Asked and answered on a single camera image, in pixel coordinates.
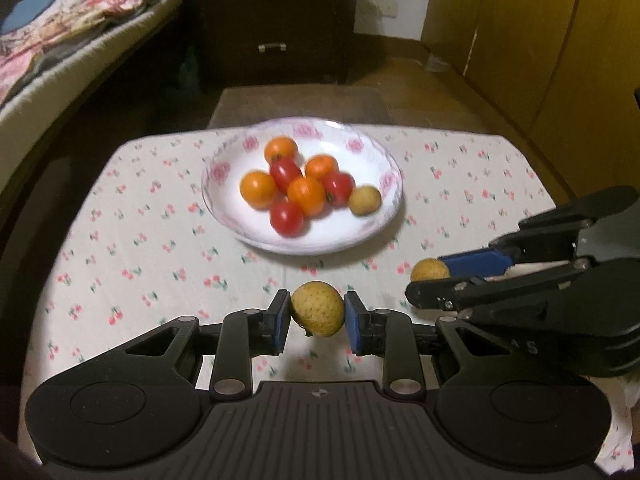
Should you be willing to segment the brown longan front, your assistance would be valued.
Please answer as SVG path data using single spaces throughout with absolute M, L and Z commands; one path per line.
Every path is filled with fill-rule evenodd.
M 291 297 L 292 317 L 308 336 L 331 337 L 345 321 L 344 300 L 328 283 L 300 285 Z

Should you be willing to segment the wooden wardrobe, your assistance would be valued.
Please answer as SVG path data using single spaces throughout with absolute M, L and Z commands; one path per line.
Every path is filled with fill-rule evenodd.
M 422 40 L 584 195 L 639 181 L 639 0 L 430 0 Z

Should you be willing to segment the bed with pink quilt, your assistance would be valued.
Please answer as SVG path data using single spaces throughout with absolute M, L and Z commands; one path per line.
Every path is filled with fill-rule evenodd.
M 1 23 L 1 181 L 181 0 L 23 0 Z

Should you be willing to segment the brown longan top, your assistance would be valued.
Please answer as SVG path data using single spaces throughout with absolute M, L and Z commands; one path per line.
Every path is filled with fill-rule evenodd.
M 358 186 L 349 195 L 349 210 L 355 216 L 362 217 L 378 211 L 382 205 L 380 191 L 372 185 Z

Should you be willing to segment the cherry print tablecloth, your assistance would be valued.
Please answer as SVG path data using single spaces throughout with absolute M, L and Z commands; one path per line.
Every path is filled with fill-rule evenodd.
M 23 386 L 40 382 L 182 314 L 218 322 L 310 280 L 407 311 L 411 267 L 477 248 L 549 209 L 526 158 L 501 136 L 367 127 L 398 161 L 406 206 L 388 229 L 332 256 L 271 257 L 206 210 L 204 159 L 235 140 L 253 167 L 262 148 L 238 129 L 153 136 L 119 148 L 85 203 L 44 286 Z

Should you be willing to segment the low wooden stool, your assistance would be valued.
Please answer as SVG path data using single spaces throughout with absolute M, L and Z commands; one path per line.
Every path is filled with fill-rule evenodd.
M 272 84 L 224 89 L 207 127 L 243 127 L 285 117 L 317 117 L 342 124 L 395 123 L 382 94 L 373 88 Z

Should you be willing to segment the large red tomato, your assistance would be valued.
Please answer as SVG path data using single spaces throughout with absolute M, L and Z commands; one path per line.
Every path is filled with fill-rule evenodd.
M 296 203 L 281 200 L 275 203 L 269 211 L 272 228 L 281 236 L 296 237 L 303 231 L 305 216 Z

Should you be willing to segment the white floral plate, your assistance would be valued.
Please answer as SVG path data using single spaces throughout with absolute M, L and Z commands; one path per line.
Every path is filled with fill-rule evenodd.
M 404 199 L 398 163 L 373 136 L 307 117 L 262 122 L 222 142 L 205 164 L 202 194 L 236 238 L 293 256 L 370 240 Z

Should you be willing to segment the wall power socket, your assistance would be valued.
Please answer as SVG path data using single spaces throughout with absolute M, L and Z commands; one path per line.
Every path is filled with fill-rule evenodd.
M 378 18 L 397 18 L 399 4 L 396 0 L 374 0 L 372 4 Z

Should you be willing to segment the orange mid table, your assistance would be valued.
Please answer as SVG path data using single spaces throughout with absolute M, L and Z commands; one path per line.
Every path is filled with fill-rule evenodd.
M 291 203 L 296 203 L 308 218 L 322 214 L 326 206 L 326 191 L 314 178 L 299 177 L 288 187 L 286 193 Z

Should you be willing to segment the dark wooden nightstand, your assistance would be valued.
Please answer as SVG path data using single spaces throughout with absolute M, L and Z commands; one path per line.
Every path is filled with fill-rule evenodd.
M 357 0 L 184 0 L 202 87 L 337 82 Z

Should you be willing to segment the brown longan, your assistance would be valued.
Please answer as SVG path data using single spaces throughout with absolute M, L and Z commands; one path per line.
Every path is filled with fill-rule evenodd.
M 328 283 L 300 285 L 291 297 L 292 317 L 308 336 L 331 337 L 345 321 L 344 300 Z
M 380 191 L 372 185 L 358 186 L 349 195 L 349 210 L 355 216 L 362 217 L 378 211 L 382 205 Z
M 413 282 L 420 281 L 437 281 L 450 278 L 451 274 L 446 263 L 435 258 L 422 259 L 416 263 L 410 274 L 410 280 Z

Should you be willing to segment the small orange pile front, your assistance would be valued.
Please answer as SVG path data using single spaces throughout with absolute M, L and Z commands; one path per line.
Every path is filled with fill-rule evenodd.
M 337 170 L 338 163 L 336 159 L 328 154 L 314 155 L 305 164 L 305 176 L 319 181 Z

